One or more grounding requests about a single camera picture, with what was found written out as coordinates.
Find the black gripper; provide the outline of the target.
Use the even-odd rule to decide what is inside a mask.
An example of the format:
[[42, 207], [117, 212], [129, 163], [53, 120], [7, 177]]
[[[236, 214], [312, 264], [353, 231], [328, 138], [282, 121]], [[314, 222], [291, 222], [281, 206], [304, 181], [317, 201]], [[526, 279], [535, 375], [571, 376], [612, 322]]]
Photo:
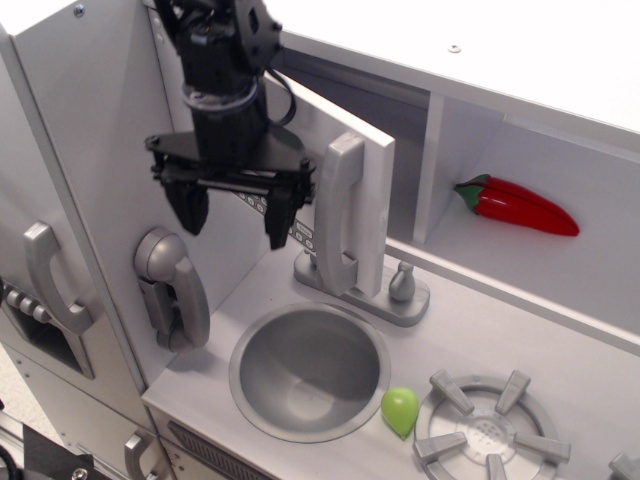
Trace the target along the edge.
[[206, 187], [255, 193], [267, 196], [264, 223], [270, 248], [285, 246], [297, 211], [314, 196], [315, 169], [302, 141], [286, 129], [297, 113], [297, 102], [290, 87], [285, 92], [289, 107], [274, 120], [263, 84], [231, 94], [181, 87], [193, 129], [152, 135], [145, 147], [155, 158], [154, 177], [163, 183], [186, 231], [197, 236], [205, 225]]

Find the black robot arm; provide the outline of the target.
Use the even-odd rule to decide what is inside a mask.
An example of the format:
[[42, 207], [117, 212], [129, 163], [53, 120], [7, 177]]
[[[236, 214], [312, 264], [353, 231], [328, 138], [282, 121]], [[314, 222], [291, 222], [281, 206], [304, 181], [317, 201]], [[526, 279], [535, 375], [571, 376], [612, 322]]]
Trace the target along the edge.
[[209, 190], [265, 198], [270, 246], [284, 247], [296, 213], [314, 198], [315, 164], [287, 128], [296, 104], [279, 120], [268, 114], [265, 75], [286, 82], [271, 66], [282, 49], [281, 24], [261, 1], [155, 6], [181, 61], [181, 98], [194, 129], [146, 139], [154, 179], [194, 235], [206, 222]]

